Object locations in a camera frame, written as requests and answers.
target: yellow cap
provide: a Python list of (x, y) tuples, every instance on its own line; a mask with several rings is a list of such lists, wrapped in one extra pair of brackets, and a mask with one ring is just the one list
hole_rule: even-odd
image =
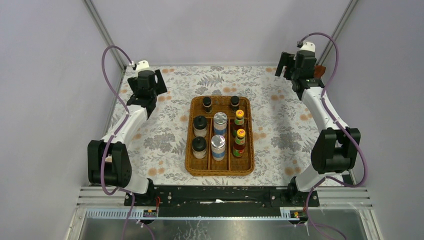
[(244, 138), (246, 136), (246, 131), (244, 129), (237, 130), (237, 137)]
[(235, 116), (236, 116), (237, 118), (242, 118), (242, 117), (244, 117), (244, 116), (245, 116), (245, 112), (244, 112), (243, 110), (237, 110), (237, 111), (235, 112)]

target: black mounting plate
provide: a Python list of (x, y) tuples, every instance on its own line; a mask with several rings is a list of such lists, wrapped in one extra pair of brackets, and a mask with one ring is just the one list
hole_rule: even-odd
[[(275, 186), (180, 186), (155, 185), (148, 194), (160, 198), (161, 217), (279, 217), (280, 207), (304, 207), (305, 200), (289, 198), (286, 187)], [(124, 205), (130, 206), (127, 194)], [(135, 206), (156, 207), (156, 201), (135, 194)], [(312, 192), (310, 207), (320, 205)]]

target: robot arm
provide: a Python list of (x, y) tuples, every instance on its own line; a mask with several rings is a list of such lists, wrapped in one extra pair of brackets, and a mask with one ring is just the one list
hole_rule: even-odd
[(147, 61), (140, 61), (137, 64), (135, 74), (135, 77), (128, 78), (128, 84), (133, 92), (126, 102), (129, 112), (122, 116), (101, 140), (92, 140), (88, 144), (88, 179), (93, 184), (101, 183), (102, 155), (106, 148), (106, 142), (111, 136), (114, 136), (107, 150), (107, 154), (111, 155), (111, 161), (105, 163), (105, 184), (121, 187), (133, 193), (144, 194), (148, 190), (149, 180), (132, 174), (127, 144), (131, 142), (137, 129), (152, 114), (156, 107), (157, 96), (168, 90), (161, 72), (150, 70)]
[(300, 49), (296, 55), (287, 52), (281, 53), (275, 75), (279, 77), (285, 67), (283, 76), (292, 82), (293, 91), (296, 92), (299, 100), (302, 100), (308, 107), (318, 127), (319, 137), (311, 151), (311, 165), (300, 175), (294, 177), (288, 185), (293, 197), (309, 192), (325, 176), (342, 173), (355, 166), (357, 150), (324, 108), (321, 101), (323, 97), (328, 109), (358, 144), (361, 138), (357, 128), (349, 128), (339, 117), (327, 94), (322, 96), (324, 84), (320, 78), (314, 78), (317, 61), (315, 45), (310, 41), (305, 41), (298, 42), (297, 46)]

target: bottle label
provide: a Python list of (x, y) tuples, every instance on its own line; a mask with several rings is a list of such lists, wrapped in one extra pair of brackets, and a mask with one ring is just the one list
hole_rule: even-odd
[(215, 127), (213, 128), (213, 131), (215, 132), (215, 134), (216, 135), (222, 135), (222, 136), (224, 136), (225, 135), (225, 133), (227, 132), (227, 128), (224, 128), (224, 129), (222, 129), (222, 130), (218, 130), (218, 129), (216, 129)]
[(216, 153), (214, 151), (212, 151), (212, 156), (214, 156), (215, 158), (219, 159), (225, 156), (225, 151), (220, 152), (220, 153)]
[(245, 118), (242, 118), (242, 119), (234, 119), (234, 124), (236, 124), (236, 125), (243, 125), (245, 123)]
[(237, 150), (237, 149), (235, 149), (234, 147), (232, 148), (232, 154), (235, 156), (235, 157), (241, 157), (242, 155), (243, 155), (243, 153), (245, 152), (245, 150), (244, 149), (242, 149), (242, 150)]
[(243, 144), (245, 144), (245, 142), (246, 142), (246, 139), (244, 137), (242, 139), (240, 139), (238, 137), (235, 138), (235, 144), (243, 145)]

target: spice jar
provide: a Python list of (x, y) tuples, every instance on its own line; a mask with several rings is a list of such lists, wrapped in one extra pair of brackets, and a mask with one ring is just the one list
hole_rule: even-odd
[(227, 133), (227, 115), (223, 112), (217, 112), (213, 116), (213, 131), (216, 135), (225, 136)]
[(208, 96), (203, 98), (203, 108), (207, 114), (212, 113), (212, 99)]
[(226, 141), (223, 135), (215, 135), (210, 140), (212, 157), (216, 161), (221, 161), (225, 157)]
[(237, 130), (239, 129), (245, 129), (245, 112), (243, 110), (237, 110), (235, 112), (234, 124), (231, 126), (233, 137), (236, 137)]
[(193, 149), (193, 155), (197, 159), (203, 159), (206, 157), (206, 139), (198, 136), (191, 142), (191, 148)]
[(239, 110), (240, 98), (238, 96), (232, 96), (230, 99), (230, 102), (231, 102), (231, 111), (233, 113), (237, 112), (237, 110)]
[(237, 130), (237, 136), (234, 139), (234, 144), (232, 145), (232, 154), (234, 157), (241, 157), (245, 152), (246, 147), (246, 131), (244, 129)]
[(206, 137), (206, 133), (208, 132), (208, 121), (205, 116), (197, 116), (193, 119), (193, 127), (194, 127), (194, 136), (196, 137)]

